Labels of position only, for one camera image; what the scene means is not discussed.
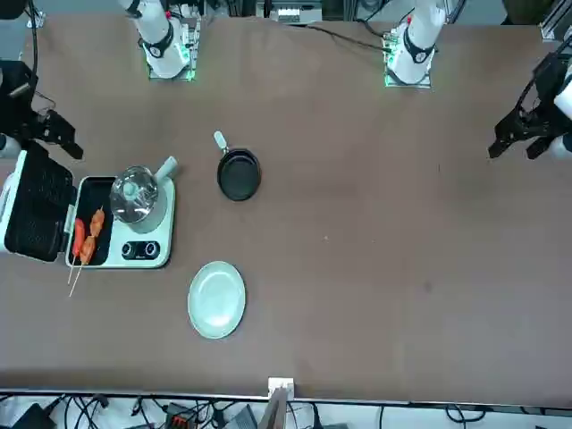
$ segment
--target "wooden skewer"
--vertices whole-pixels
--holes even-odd
[[[70,285],[70,282],[72,281],[72,273],[73,273],[73,266],[75,265],[75,258],[76,258],[76,256],[74,255],[73,261],[71,261],[70,276],[68,277],[68,286]]]
[[[75,285],[78,282],[78,279],[80,278],[81,268],[83,268],[83,264],[80,265],[80,269],[78,270],[78,274],[75,276],[75,280],[73,281],[73,286],[71,286],[69,298],[72,297],[72,293],[73,293],[73,290],[75,289]]]

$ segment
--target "sausage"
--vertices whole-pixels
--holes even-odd
[[[82,265],[89,264],[93,252],[96,250],[96,239],[91,235],[85,239],[80,251],[80,260]]]
[[[105,213],[101,208],[98,208],[94,215],[91,217],[91,223],[89,224],[89,232],[95,238],[99,237],[99,233],[104,227]]]
[[[71,252],[75,257],[80,255],[81,246],[86,239],[86,227],[83,225],[81,219],[75,220],[74,233],[73,233],[73,248]]]

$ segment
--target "white plate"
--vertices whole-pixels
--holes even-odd
[[[190,322],[211,340],[231,334],[246,306],[246,290],[234,266],[214,261],[203,266],[190,283],[187,308]]]

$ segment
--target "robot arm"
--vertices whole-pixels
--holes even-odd
[[[387,73],[400,85],[416,85],[429,72],[435,42],[446,19],[441,4],[441,0],[417,0],[411,22],[403,22],[396,29],[397,47]]]
[[[28,0],[0,0],[0,20],[18,18]],[[31,108],[38,76],[21,61],[0,60],[0,157],[16,157],[42,140],[57,144],[75,159],[83,149],[75,143],[75,129],[55,110],[44,114]]]
[[[544,57],[515,108],[494,127],[496,140],[489,147],[490,158],[502,155],[513,143],[528,139],[535,139],[526,149],[529,159],[548,149],[557,157],[572,155],[572,65],[562,55],[570,41],[572,38],[567,38],[555,52]],[[527,111],[522,104],[532,87],[539,103]]]
[[[189,65],[190,57],[183,54],[181,20],[167,18],[160,0],[119,0],[119,4],[133,19],[147,63],[158,77],[174,78]]]

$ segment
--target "floor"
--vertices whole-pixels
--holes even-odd
[[[384,10],[373,18],[374,21],[396,21],[411,9],[416,0],[393,0]],[[87,0],[37,0],[36,6],[49,15],[53,13],[121,13],[116,0],[99,0],[89,2]],[[365,10],[358,12],[358,17],[367,16]],[[464,12],[458,19],[458,24],[499,24],[506,16],[501,0],[467,0]],[[17,59],[24,44],[26,35],[27,18],[21,17],[16,21],[0,21],[0,58]],[[28,408],[37,401],[44,406],[50,402],[49,398],[14,397],[0,404],[0,425],[12,425]],[[105,410],[100,410],[95,415],[95,423],[101,429],[122,428],[142,425],[143,417],[130,416],[133,400],[114,399]],[[238,413],[242,406],[235,404],[225,413],[227,419]],[[251,405],[255,416],[259,419],[264,414],[264,404]],[[320,405],[322,423],[325,425],[345,423],[348,428],[376,428],[379,427],[379,407],[371,406],[346,406],[346,405]],[[59,427],[63,427],[64,405],[58,406],[53,413],[53,419]],[[296,423],[288,414],[288,428],[305,428],[313,422],[312,408],[308,404],[294,404]],[[149,421],[164,421],[163,412],[151,401],[145,402],[145,410]],[[79,414],[73,404],[69,410],[71,427],[75,425]],[[87,420],[79,428],[87,428]],[[444,411],[439,409],[401,408],[387,407],[383,413],[383,428],[461,428],[462,425],[451,422]],[[543,427],[546,429],[572,428],[572,418],[565,416],[540,416],[511,413],[488,413],[480,422],[469,424],[469,428],[493,429],[493,428],[530,428]]]
[[[37,402],[40,406],[47,406],[53,398],[46,397],[14,397],[4,401],[0,405],[0,425],[13,425],[16,420],[28,409],[28,407]],[[56,422],[57,427],[64,427],[63,416],[65,412],[64,400],[52,413],[51,417]],[[159,400],[161,404],[168,401]],[[98,409],[93,417],[93,422],[99,429],[121,429],[133,428],[145,424],[144,417],[141,414],[131,416],[130,411],[134,405],[134,399],[111,399],[106,409]],[[195,401],[178,400],[178,404],[193,407]],[[216,406],[220,409],[228,402],[220,402]],[[230,421],[238,414],[246,403],[236,403],[231,405],[225,412],[224,417]],[[265,404],[251,403],[253,414],[257,421],[260,421],[265,412]],[[155,423],[155,427],[160,427],[164,422],[164,412],[155,405],[151,400],[145,400],[143,403],[146,417],[150,423]],[[292,413],[287,414],[286,429],[304,429],[313,427],[314,413],[312,407],[307,403],[292,403],[292,410],[296,415],[296,422],[292,417]],[[378,428],[380,407],[376,406],[345,406],[345,405],[318,405],[319,416],[324,426],[336,425],[335,429],[367,429]],[[201,413],[201,418],[206,417],[206,413]],[[465,417],[475,417],[480,413],[465,412]],[[71,403],[68,413],[68,427],[75,427],[80,415],[80,410]],[[208,420],[200,429],[210,429]],[[398,408],[386,407],[383,411],[383,429],[398,428],[415,428],[415,429],[463,429],[462,425],[451,422],[440,409],[421,409],[421,408]],[[572,418],[563,416],[532,416],[523,414],[510,413],[487,413],[483,420],[477,423],[467,424],[468,429],[570,429],[572,428]],[[88,421],[84,417],[78,429],[88,429]]]

